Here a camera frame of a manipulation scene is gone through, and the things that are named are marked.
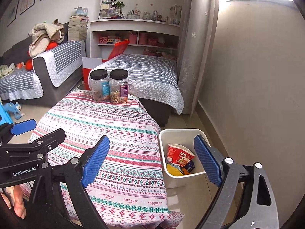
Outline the person's left hand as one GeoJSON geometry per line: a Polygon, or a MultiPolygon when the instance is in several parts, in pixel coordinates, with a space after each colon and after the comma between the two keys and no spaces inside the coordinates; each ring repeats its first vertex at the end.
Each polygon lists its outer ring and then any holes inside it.
{"type": "Polygon", "coordinates": [[[24,219],[26,217],[26,208],[23,200],[23,191],[20,185],[5,188],[1,191],[1,196],[4,199],[8,208],[14,208],[15,214],[24,219]]]}

